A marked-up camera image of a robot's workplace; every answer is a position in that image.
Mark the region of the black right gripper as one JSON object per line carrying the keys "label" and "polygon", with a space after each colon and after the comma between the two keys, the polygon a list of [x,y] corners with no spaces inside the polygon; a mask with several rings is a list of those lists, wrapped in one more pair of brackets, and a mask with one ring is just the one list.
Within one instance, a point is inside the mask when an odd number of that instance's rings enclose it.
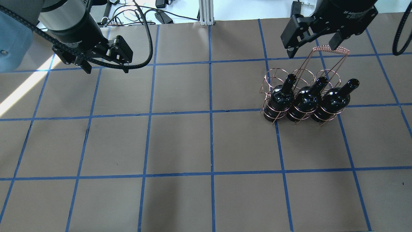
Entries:
{"label": "black right gripper", "polygon": [[362,34],[375,19],[376,0],[318,0],[312,16],[293,14],[280,38],[288,58],[295,57],[298,49],[320,35],[332,34],[332,51],[352,35]]}

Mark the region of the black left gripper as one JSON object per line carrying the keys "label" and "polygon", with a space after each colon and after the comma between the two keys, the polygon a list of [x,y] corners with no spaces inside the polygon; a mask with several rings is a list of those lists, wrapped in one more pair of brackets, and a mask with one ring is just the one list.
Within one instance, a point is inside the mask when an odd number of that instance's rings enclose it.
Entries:
{"label": "black left gripper", "polygon": [[92,58],[106,55],[109,46],[97,22],[90,14],[91,7],[104,5],[106,0],[45,0],[39,21],[62,44]]}

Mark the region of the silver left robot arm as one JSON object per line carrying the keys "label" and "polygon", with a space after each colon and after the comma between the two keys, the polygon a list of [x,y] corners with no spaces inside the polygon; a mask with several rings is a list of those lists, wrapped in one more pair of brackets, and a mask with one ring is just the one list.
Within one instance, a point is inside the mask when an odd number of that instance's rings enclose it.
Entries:
{"label": "silver left robot arm", "polygon": [[128,72],[147,66],[153,57],[153,40],[145,15],[136,6],[145,26],[148,58],[129,66],[133,52],[119,36],[107,40],[81,0],[2,0],[1,72],[18,68],[36,33],[53,44],[53,51],[66,64],[91,72],[91,63]]}

